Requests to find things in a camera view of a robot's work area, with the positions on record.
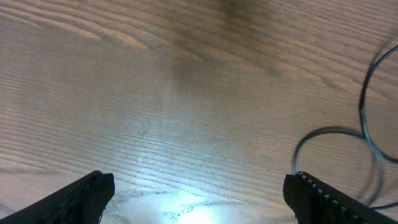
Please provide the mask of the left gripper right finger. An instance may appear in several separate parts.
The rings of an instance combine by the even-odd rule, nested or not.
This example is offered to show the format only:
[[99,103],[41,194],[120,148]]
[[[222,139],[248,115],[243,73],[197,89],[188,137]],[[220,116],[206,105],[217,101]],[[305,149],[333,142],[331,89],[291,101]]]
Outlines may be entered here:
[[285,176],[283,196],[300,224],[397,224],[306,172]]

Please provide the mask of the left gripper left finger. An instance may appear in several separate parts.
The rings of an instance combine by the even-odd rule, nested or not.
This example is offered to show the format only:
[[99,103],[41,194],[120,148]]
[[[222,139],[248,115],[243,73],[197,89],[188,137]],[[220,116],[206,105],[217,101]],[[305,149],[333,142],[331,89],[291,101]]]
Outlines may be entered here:
[[114,175],[98,170],[1,219],[2,224],[99,224],[115,192]]

